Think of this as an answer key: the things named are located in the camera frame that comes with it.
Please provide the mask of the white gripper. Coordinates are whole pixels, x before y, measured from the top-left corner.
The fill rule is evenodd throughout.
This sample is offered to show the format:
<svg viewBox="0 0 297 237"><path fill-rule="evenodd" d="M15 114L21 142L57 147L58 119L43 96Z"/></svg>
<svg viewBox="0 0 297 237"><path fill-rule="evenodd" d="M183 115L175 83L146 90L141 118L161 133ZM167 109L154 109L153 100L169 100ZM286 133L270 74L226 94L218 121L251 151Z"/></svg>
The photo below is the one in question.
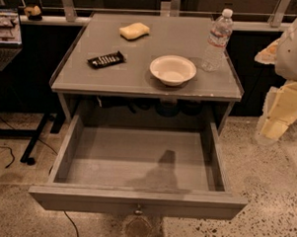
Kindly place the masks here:
<svg viewBox="0 0 297 237"><path fill-rule="evenodd" d="M269 145L279 140L297 119L297 18L279 40L259 51L254 61L275 64L276 74L287 80L279 89L269 89L258 120L256 140Z"/></svg>

